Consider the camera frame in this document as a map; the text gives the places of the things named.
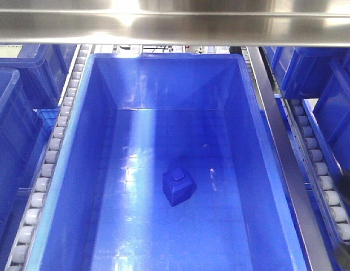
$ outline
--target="metal frame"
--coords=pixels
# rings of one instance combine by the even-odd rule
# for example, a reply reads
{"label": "metal frame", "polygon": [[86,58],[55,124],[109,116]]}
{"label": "metal frame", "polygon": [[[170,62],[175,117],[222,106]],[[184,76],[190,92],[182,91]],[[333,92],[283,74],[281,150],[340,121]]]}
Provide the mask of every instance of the metal frame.
{"label": "metal frame", "polygon": [[304,246],[310,270],[332,270],[325,244],[309,200],[302,173],[298,167],[291,143],[270,85],[259,48],[247,47],[262,105],[283,170],[285,189],[294,210],[294,224]]}
{"label": "metal frame", "polygon": [[350,47],[350,0],[0,0],[0,42]]}

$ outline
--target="blue plastic crate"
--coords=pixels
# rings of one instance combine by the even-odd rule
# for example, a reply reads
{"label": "blue plastic crate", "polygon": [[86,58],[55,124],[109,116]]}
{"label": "blue plastic crate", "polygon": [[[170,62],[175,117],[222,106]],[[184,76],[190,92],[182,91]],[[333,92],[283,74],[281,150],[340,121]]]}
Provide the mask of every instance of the blue plastic crate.
{"label": "blue plastic crate", "polygon": [[332,74],[329,61],[346,52],[347,48],[278,47],[272,69],[283,97],[319,98]]}
{"label": "blue plastic crate", "polygon": [[[28,270],[306,270],[240,55],[97,54],[84,71]],[[196,189],[171,207],[174,168]]]}
{"label": "blue plastic crate", "polygon": [[19,72],[0,69],[0,238],[17,190],[25,181],[23,174],[41,124],[28,103]]}
{"label": "blue plastic crate", "polygon": [[338,60],[330,67],[333,76],[313,113],[340,166],[350,171],[350,74]]}
{"label": "blue plastic crate", "polygon": [[58,45],[58,48],[63,55],[63,61],[64,65],[67,67],[67,70],[69,70],[69,66],[71,65],[71,61],[73,59],[73,55],[76,51],[76,44],[60,44]]}
{"label": "blue plastic crate", "polygon": [[68,73],[69,56],[64,58],[65,49],[60,48],[60,45],[20,46],[17,57],[6,57],[6,54],[0,57],[0,67],[19,70],[23,89],[32,108],[57,107]]}
{"label": "blue plastic crate", "polygon": [[50,136],[52,133],[53,127],[56,124],[56,119],[58,116],[60,107],[58,106],[55,109],[39,109],[37,114],[43,120],[43,128],[46,131],[46,134]]}
{"label": "blue plastic crate", "polygon": [[268,46],[268,47],[263,47],[263,49],[270,67],[273,68],[275,64],[275,60],[277,59],[277,54],[279,52],[277,51],[277,47]]}

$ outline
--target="storage rack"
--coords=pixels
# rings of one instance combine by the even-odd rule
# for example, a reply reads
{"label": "storage rack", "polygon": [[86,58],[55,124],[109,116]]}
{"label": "storage rack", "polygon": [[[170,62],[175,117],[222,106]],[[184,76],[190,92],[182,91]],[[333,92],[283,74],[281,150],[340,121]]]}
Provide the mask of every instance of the storage rack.
{"label": "storage rack", "polygon": [[[40,175],[38,176],[38,181],[35,184],[34,189],[31,193],[29,202],[26,207],[26,211],[24,213],[24,217],[21,221],[21,225],[19,227],[19,231],[17,233],[11,251],[11,255],[8,258],[7,270],[22,270],[20,269],[21,267],[23,267],[23,270],[25,270],[26,268],[25,264],[27,253],[30,253],[31,250],[30,240],[36,234],[36,223],[41,218],[40,210],[45,203],[45,193],[48,191],[50,186],[50,183],[44,182],[44,180],[50,180],[51,174],[53,173],[56,163],[56,157],[58,157],[58,152],[60,151],[60,143],[57,141],[59,141],[60,138],[63,138],[66,124],[68,123],[68,119],[71,116],[71,107],[75,102],[76,89],[80,83],[81,72],[86,58],[90,55],[90,53],[113,52],[121,54],[121,51],[117,50],[117,48],[118,47],[114,45],[82,45],[78,46],[75,52],[75,56],[70,67],[70,74],[66,80],[66,84],[64,87],[64,90],[66,90],[66,92],[64,92],[63,95],[62,105],[59,111],[59,116],[56,120],[55,129],[51,134],[51,140],[47,149],[47,155],[44,157],[41,171],[39,173]],[[139,52],[141,52],[141,48],[141,46],[133,46],[132,49],[130,49],[130,52],[134,54],[139,54]],[[270,131],[274,138],[277,154],[281,162],[283,172],[285,174],[286,185],[290,192],[290,199],[292,200],[292,204],[294,206],[294,221],[299,227],[300,234],[304,242],[305,250],[307,252],[307,257],[309,259],[310,268],[311,270],[320,270],[320,268],[322,270],[332,270],[323,240],[319,233],[317,222],[314,218],[312,208],[310,207],[311,204],[308,199],[305,186],[302,183],[303,179],[301,177],[300,169],[296,166],[296,157],[294,157],[293,153],[290,153],[290,151],[292,152],[291,143],[287,138],[288,135],[286,131],[282,129],[281,125],[279,126],[280,113],[277,108],[269,107],[269,102],[274,103],[275,99],[273,92],[264,87],[266,86],[267,88],[270,88],[270,83],[269,80],[265,78],[266,74],[264,64],[260,62],[262,61],[260,51],[256,47],[243,47],[242,49],[243,56],[248,65],[249,73],[251,75],[253,84],[258,94],[259,105],[265,110],[268,118]],[[219,46],[213,46],[213,48],[210,49],[211,52],[214,51],[228,53],[229,51],[227,52],[226,50],[227,48]],[[297,122],[295,121],[296,115],[294,115],[294,110],[291,109],[292,105],[288,104],[287,101],[283,101],[283,104],[287,112],[288,121],[291,124],[293,134],[298,136],[298,140],[291,142],[293,143],[293,145],[298,147],[300,152],[299,155],[303,155],[304,159],[307,160],[307,162],[303,163],[303,165],[306,167],[305,170],[310,172],[309,175],[312,176],[311,179],[315,180],[316,177],[314,175],[315,173],[312,167],[312,163],[309,160],[307,148],[301,140],[301,134],[299,132],[300,127],[298,127],[299,123],[297,124]],[[340,238],[340,235],[337,234],[335,228],[336,225],[331,225],[329,223],[329,221],[331,221],[330,214],[329,211],[325,210],[326,204],[324,202],[324,198],[319,194],[319,191],[321,191],[321,188],[319,188],[319,184],[316,184],[316,182],[313,182],[312,184],[313,187],[317,186],[315,189],[316,196],[319,202],[322,201],[322,204],[320,204],[320,207],[322,207],[322,214],[324,217],[327,216],[327,219],[325,219],[327,229],[329,233],[334,235],[335,238],[331,238],[331,240],[333,245],[336,246],[338,244],[337,242],[341,242],[342,240]],[[36,204],[38,204],[37,208],[31,207],[31,205],[33,206]],[[29,211],[30,209],[37,210],[37,216],[35,221],[33,222],[33,225],[30,225],[28,223],[27,219],[30,218],[26,217],[28,215],[27,212],[31,212]]]}
{"label": "storage rack", "polygon": [[[77,4],[70,5],[67,1],[67,4],[62,5],[61,8],[47,2],[40,1],[40,5],[33,8],[23,1],[11,1],[11,3],[0,1],[0,42],[113,43],[116,41],[129,44],[141,42],[144,45],[350,46],[350,1],[316,1],[308,5],[301,1],[263,1],[254,6],[246,5],[246,1],[237,2],[237,5],[231,5],[232,1],[226,1],[220,6],[218,4],[217,6],[212,4],[177,6],[174,1],[167,1],[166,7],[151,1],[149,8],[145,9],[143,1],[139,1],[141,9],[124,9],[118,12],[114,12],[110,1],[103,2],[101,6],[97,6],[94,2],[81,3],[81,1],[74,1]],[[126,25],[122,19],[124,14],[130,16],[133,20],[132,24],[129,25],[127,22]],[[168,29],[161,28],[162,23],[165,22],[164,15],[170,16],[172,25],[177,26],[171,34],[168,33]],[[222,29],[208,27],[210,25],[222,25]],[[142,34],[144,28],[148,30],[145,36]],[[117,49],[106,46],[103,45],[97,52],[111,53]],[[296,158],[289,161],[288,158],[293,158],[294,153],[290,153],[290,144],[285,150],[279,147],[287,144],[288,135],[280,124],[281,116],[274,104],[273,89],[269,80],[266,79],[260,53],[256,48],[248,47],[244,50],[244,56],[248,57],[247,61],[259,92],[261,107],[264,108],[268,118],[287,187],[290,194],[293,191],[293,198],[291,198],[295,205],[295,217],[299,222],[298,226],[310,268],[311,270],[332,270],[323,241],[317,239],[319,234],[311,230],[318,229],[318,226],[311,214],[310,203],[305,198],[306,191],[299,185],[302,183],[299,177],[301,172],[297,170],[295,164],[296,158],[302,157],[301,159],[306,160],[304,170],[310,172],[312,185],[317,188],[315,191],[320,191],[315,181],[316,176],[309,160],[308,150],[300,138],[299,122],[297,123],[293,116],[292,105],[282,100],[292,131],[297,136],[291,143],[293,148],[300,147],[299,153],[296,152]],[[305,113],[311,122],[307,105],[304,105]],[[318,200],[324,207],[321,195],[318,195]],[[327,228],[336,233],[334,225],[328,225]]]}

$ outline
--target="white roller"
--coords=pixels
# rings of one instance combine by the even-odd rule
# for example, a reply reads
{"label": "white roller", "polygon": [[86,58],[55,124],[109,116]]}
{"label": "white roller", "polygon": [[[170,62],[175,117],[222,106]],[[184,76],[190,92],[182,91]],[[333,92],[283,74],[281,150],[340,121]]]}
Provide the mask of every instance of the white roller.
{"label": "white roller", "polygon": [[313,135],[313,130],[310,126],[302,126],[300,132],[303,137],[311,137]]}
{"label": "white roller", "polygon": [[350,240],[350,224],[338,223],[337,231],[343,240]]}
{"label": "white roller", "polygon": [[45,201],[46,193],[36,192],[32,194],[30,199],[30,204],[34,208],[41,208],[43,206],[43,202]]}
{"label": "white roller", "polygon": [[322,186],[323,190],[331,190],[333,189],[333,180],[329,176],[319,176],[318,182]]}
{"label": "white roller", "polygon": [[300,105],[300,100],[299,99],[293,99],[293,100],[288,100],[292,106],[299,106]]}
{"label": "white roller", "polygon": [[50,140],[49,148],[50,150],[58,151],[61,148],[62,139],[61,138],[52,138]]}
{"label": "white roller", "polygon": [[304,139],[304,144],[309,150],[317,148],[317,140],[314,137],[306,137]]}
{"label": "white roller", "polygon": [[84,56],[79,56],[76,60],[77,64],[85,64],[86,58]]}
{"label": "white roller", "polygon": [[13,265],[6,269],[6,271],[22,271],[22,266],[20,265]]}
{"label": "white roller", "polygon": [[84,70],[84,65],[83,64],[75,64],[74,70],[75,70],[75,72],[82,72]]}
{"label": "white roller", "polygon": [[341,206],[332,206],[331,215],[336,222],[342,222],[347,219],[345,209]]}
{"label": "white roller", "polygon": [[65,127],[55,127],[53,129],[53,136],[55,138],[59,138],[59,139],[63,138],[63,136],[64,136],[64,128]]}
{"label": "white roller", "polygon": [[65,106],[73,106],[73,101],[74,101],[74,98],[73,97],[65,97],[63,99],[63,104]]}
{"label": "white roller", "polygon": [[24,263],[26,260],[27,251],[27,244],[20,244],[18,246],[15,246],[15,248],[12,251],[12,261],[17,264]]}
{"label": "white roller", "polygon": [[46,192],[49,186],[50,179],[47,177],[40,177],[37,179],[34,188],[38,192]]}
{"label": "white roller", "polygon": [[67,96],[68,97],[75,97],[77,90],[75,88],[68,88],[67,89]]}
{"label": "white roller", "polygon": [[59,116],[57,118],[57,126],[58,127],[66,127],[68,121],[68,116]]}
{"label": "white roller", "polygon": [[24,226],[20,228],[18,233],[18,241],[20,243],[30,243],[34,232],[34,226]]}
{"label": "white roller", "polygon": [[309,150],[309,157],[312,162],[321,162],[323,160],[323,154],[320,150]]}
{"label": "white roller", "polygon": [[69,81],[68,86],[69,86],[70,88],[75,88],[75,89],[77,89],[79,83],[80,83],[79,80],[77,80],[77,79],[71,79],[71,80]]}
{"label": "white roller", "polygon": [[55,169],[55,165],[54,164],[42,164],[41,177],[51,178],[54,169]]}
{"label": "white roller", "polygon": [[88,53],[88,49],[83,49],[83,50],[80,50],[80,52],[78,53],[78,56],[84,56],[86,57],[87,56],[87,53]]}
{"label": "white roller", "polygon": [[71,113],[71,107],[70,106],[63,106],[61,107],[61,116],[68,117]]}
{"label": "white roller", "polygon": [[71,79],[79,80],[81,79],[81,72],[72,72]]}
{"label": "white roller", "polygon": [[46,163],[55,164],[58,158],[58,151],[48,150],[46,152]]}
{"label": "white roller", "polygon": [[317,162],[313,164],[313,168],[318,176],[323,176],[328,174],[328,167],[326,163]]}
{"label": "white roller", "polygon": [[40,209],[31,208],[28,209],[24,217],[24,221],[29,225],[36,225],[38,217],[40,216]]}
{"label": "white roller", "polygon": [[309,125],[307,116],[297,116],[296,121],[300,126]]}
{"label": "white roller", "polygon": [[331,206],[339,204],[339,195],[336,191],[324,191],[324,197],[326,202]]}
{"label": "white roller", "polygon": [[293,107],[293,112],[294,112],[294,115],[296,115],[296,116],[304,115],[303,106],[294,106]]}

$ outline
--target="metal guide rail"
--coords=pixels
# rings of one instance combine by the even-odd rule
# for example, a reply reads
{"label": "metal guide rail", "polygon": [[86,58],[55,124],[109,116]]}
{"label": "metal guide rail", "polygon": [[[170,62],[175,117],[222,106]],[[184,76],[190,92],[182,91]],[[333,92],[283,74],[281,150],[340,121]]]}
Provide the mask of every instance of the metal guide rail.
{"label": "metal guide rail", "polygon": [[32,240],[36,234],[36,226],[41,219],[41,211],[46,203],[46,194],[51,186],[51,178],[56,167],[57,158],[66,133],[67,123],[76,99],[78,85],[92,45],[78,45],[75,51],[69,73],[64,84],[62,105],[56,120],[56,126],[50,136],[47,151],[41,169],[37,175],[32,192],[29,196],[11,253],[8,257],[6,271],[24,270],[27,256],[31,251]]}
{"label": "metal guide rail", "polygon": [[326,146],[315,123],[310,101],[285,100],[273,76],[275,92],[280,97],[291,130],[290,141],[303,175],[316,198],[333,249],[350,244],[350,217],[342,197],[334,186],[341,169]]}
{"label": "metal guide rail", "polygon": [[274,147],[283,170],[284,187],[293,209],[293,221],[304,246],[308,267],[314,271],[333,270],[260,50],[258,47],[246,47],[243,55],[254,80],[255,90],[258,92],[260,107],[265,112],[273,137]]}

